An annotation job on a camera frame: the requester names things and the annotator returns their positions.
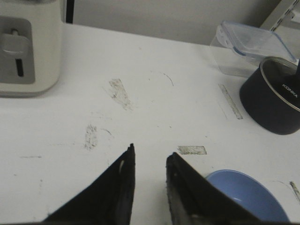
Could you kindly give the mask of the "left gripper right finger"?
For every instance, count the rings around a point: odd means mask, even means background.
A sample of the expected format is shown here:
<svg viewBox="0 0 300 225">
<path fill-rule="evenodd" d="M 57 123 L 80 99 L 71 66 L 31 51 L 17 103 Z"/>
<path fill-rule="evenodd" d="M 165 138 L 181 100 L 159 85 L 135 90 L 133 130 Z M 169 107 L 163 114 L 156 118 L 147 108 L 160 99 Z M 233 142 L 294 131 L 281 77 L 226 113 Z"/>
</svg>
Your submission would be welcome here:
<svg viewBox="0 0 300 225">
<path fill-rule="evenodd" d="M 166 160 L 167 197 L 174 223 L 247 223 L 259 218 L 213 187 L 174 152 Z"/>
</svg>

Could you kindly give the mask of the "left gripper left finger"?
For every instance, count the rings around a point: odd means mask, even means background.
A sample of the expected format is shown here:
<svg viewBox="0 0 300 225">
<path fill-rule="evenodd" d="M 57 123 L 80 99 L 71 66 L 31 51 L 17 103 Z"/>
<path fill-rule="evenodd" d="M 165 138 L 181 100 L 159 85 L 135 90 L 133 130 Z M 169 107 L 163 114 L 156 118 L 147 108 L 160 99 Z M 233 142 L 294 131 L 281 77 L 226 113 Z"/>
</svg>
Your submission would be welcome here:
<svg viewBox="0 0 300 225">
<path fill-rule="evenodd" d="M 135 148 L 130 144 L 87 188 L 45 223 L 129 223 L 135 192 Z"/>
</svg>

